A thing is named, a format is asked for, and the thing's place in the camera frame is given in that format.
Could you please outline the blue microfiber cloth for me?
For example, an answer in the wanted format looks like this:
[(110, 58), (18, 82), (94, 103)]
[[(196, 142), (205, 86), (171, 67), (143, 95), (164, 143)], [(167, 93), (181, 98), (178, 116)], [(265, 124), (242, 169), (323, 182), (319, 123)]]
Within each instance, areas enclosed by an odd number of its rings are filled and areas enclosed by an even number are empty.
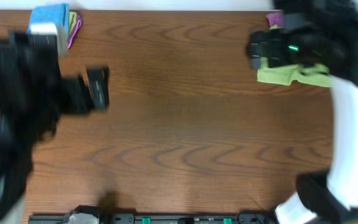
[(31, 13), (27, 33), (30, 26), (38, 23), (52, 22), (65, 29), (66, 37), (69, 36), (70, 7), (67, 3), (48, 6), (37, 6)]

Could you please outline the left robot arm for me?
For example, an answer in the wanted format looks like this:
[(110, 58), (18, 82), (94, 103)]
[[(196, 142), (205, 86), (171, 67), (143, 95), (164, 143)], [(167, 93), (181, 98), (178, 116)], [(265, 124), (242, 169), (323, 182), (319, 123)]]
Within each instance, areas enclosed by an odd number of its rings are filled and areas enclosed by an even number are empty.
[(62, 77), (57, 38), (11, 32), (0, 39), (0, 221), (25, 193), (32, 149), (55, 134), (62, 114), (109, 106), (108, 67)]

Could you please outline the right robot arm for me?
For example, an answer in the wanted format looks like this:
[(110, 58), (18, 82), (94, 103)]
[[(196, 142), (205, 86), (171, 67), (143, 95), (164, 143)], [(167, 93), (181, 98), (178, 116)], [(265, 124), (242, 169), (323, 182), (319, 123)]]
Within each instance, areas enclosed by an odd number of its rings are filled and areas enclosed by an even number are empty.
[(300, 174), (296, 191), (274, 210), (277, 223), (358, 220), (358, 9), (354, 1), (275, 1), (280, 29), (251, 33), (253, 69), (324, 65), (331, 78), (333, 160), (328, 170)]

